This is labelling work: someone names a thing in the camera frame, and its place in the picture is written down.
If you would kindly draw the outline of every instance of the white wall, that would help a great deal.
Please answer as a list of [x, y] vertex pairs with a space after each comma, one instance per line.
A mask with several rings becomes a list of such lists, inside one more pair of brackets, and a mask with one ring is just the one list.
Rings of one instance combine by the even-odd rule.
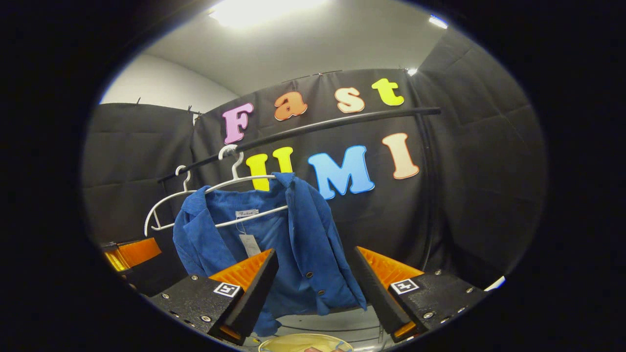
[[180, 65], [142, 54], [113, 81], [100, 101], [152, 104], [205, 113], [238, 96]]

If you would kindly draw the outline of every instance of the black fabric wall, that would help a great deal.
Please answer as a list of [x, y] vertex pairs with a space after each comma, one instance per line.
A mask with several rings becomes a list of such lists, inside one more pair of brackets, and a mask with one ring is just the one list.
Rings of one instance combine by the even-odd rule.
[[[146, 238], [143, 224], [150, 209], [183, 190], [184, 176], [165, 184], [157, 183], [157, 178], [191, 163], [192, 128], [192, 115], [185, 110], [123, 103], [95, 108], [83, 152], [82, 189], [89, 233], [96, 243]], [[173, 222], [183, 201], [180, 197], [159, 207], [161, 224]], [[152, 296], [186, 272], [172, 242], [172, 229], [149, 229], [149, 235], [162, 253], [132, 268], [127, 278]]]
[[510, 272], [532, 240], [546, 193], [537, 116], [515, 79], [484, 49], [448, 29], [411, 77], [441, 169], [456, 267], [488, 282]]

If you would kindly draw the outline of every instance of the black clothes rack bar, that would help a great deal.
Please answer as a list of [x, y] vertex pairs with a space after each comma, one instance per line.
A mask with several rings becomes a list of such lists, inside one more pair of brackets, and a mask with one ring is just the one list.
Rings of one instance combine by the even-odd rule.
[[[310, 132], [316, 132], [316, 131], [321, 131], [321, 130], [327, 130], [328, 128], [333, 128], [333, 127], [339, 127], [339, 126], [344, 126], [344, 125], [350, 125], [352, 123], [358, 123], [358, 122], [368, 122], [368, 121], [374, 121], [374, 120], [382, 120], [383, 118], [392, 118], [392, 117], [399, 117], [399, 116], [407, 116], [407, 115], [415, 115], [415, 114], [420, 114], [420, 115], [439, 115], [441, 113], [441, 108], [411, 108], [411, 109], [403, 109], [403, 110], [390, 110], [390, 111], [375, 111], [375, 112], [371, 112], [371, 113], [360, 113], [360, 114], [356, 114], [356, 115], [352, 115], [352, 116], [345, 116], [345, 117], [340, 117], [340, 118], [335, 118], [333, 120], [328, 120], [328, 121], [323, 121], [323, 122], [317, 122], [317, 123], [312, 123], [310, 125], [306, 125], [306, 126], [302, 126], [302, 127], [297, 127], [297, 128], [293, 128], [291, 130], [287, 130], [287, 131], [283, 131], [283, 132], [279, 132], [276, 133], [275, 135], [271, 135], [268, 137], [264, 137], [264, 138], [259, 138], [257, 140], [253, 140], [249, 143], [244, 143], [241, 145], [238, 145], [237, 148], [233, 151], [231, 151], [230, 153], [224, 153], [224, 155], [233, 155], [239, 152], [244, 152], [246, 150], [252, 149], [252, 148], [256, 148], [259, 147], [261, 145], [265, 145], [265, 144], [269, 144], [272, 142], [276, 142], [279, 140], [283, 140], [283, 139], [287, 139], [290, 137], [295, 137], [295, 136], [299, 136], [299, 135], [303, 135], [305, 133], [310, 133]], [[210, 162], [214, 162], [218, 160], [217, 154], [212, 155], [204, 160], [200, 160], [199, 162], [195, 162], [185, 168], [182, 168], [179, 170], [179, 175], [187, 172], [189, 170], [193, 170], [197, 167], [200, 167], [202, 165], [206, 165]], [[172, 173], [171, 175], [162, 177], [160, 179], [157, 180], [157, 182], [163, 182], [163, 181], [167, 181], [169, 179], [172, 179], [176, 177], [176, 175], [174, 173]]]
[[[409, 86], [411, 87], [411, 96], [414, 100], [414, 104], [421, 105], [422, 101], [419, 98], [418, 92], [415, 89], [413, 80], [408, 79]], [[428, 259], [430, 259], [430, 253], [433, 246], [433, 233], [440, 231], [439, 224], [439, 181], [437, 164], [434, 162], [433, 144], [428, 124], [424, 121], [423, 115], [415, 114], [415, 119], [418, 123], [418, 129], [422, 134], [422, 148], [424, 150], [424, 161], [426, 170], [426, 198], [427, 206], [425, 207], [427, 212], [426, 220], [426, 240], [424, 243], [424, 251], [422, 258], [419, 260], [419, 270], [426, 271], [426, 265]]]

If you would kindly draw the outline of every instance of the jacket sleeve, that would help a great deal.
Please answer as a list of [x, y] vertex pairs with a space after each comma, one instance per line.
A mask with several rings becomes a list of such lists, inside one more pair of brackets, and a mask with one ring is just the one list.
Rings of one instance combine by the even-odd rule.
[[254, 326], [254, 332], [260, 337], [264, 338], [267, 336], [272, 336], [276, 332], [278, 332], [278, 328], [281, 327], [282, 324], [274, 319], [274, 317], [266, 311], [265, 308], [259, 314], [259, 318], [257, 319], [257, 323]]
[[187, 270], [187, 274], [208, 276], [204, 269], [202, 269], [202, 265], [200, 264], [195, 248], [192, 246], [189, 241], [189, 236], [187, 236], [187, 233], [185, 232], [184, 226], [187, 222], [188, 215], [181, 210], [176, 216], [176, 221], [174, 222], [173, 235], [174, 246], [178, 252], [178, 257]]
[[356, 298], [361, 308], [367, 309], [365, 296], [361, 291], [361, 287], [356, 282], [354, 275], [352, 275], [352, 270], [350, 269], [350, 266], [348, 265], [348, 262], [346, 260], [344, 248], [341, 244], [341, 239], [339, 238], [339, 231], [337, 231], [337, 226], [332, 219], [331, 207], [326, 202], [326, 199], [324, 199], [316, 189], [309, 186], [309, 192], [311, 198], [313, 199], [313, 203], [315, 204], [315, 207], [319, 213], [319, 217], [324, 225], [324, 228], [326, 229], [326, 235], [328, 236], [328, 241], [331, 244], [331, 249], [333, 251], [333, 254], [335, 255], [335, 260], [337, 261], [339, 270], [341, 271], [341, 274], [346, 280], [348, 288], [352, 291], [352, 294]]

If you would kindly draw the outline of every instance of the clothing label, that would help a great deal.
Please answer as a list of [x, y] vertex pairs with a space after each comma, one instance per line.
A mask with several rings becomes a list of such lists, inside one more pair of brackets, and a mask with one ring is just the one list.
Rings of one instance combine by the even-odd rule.
[[241, 242], [244, 244], [245, 252], [248, 254], [248, 258], [261, 253], [257, 240], [254, 239], [253, 235], [240, 234], [239, 238], [241, 238]]
[[259, 213], [258, 209], [239, 210], [239, 211], [235, 212], [235, 216], [236, 217], [246, 217], [246, 216], [257, 215], [258, 213]]

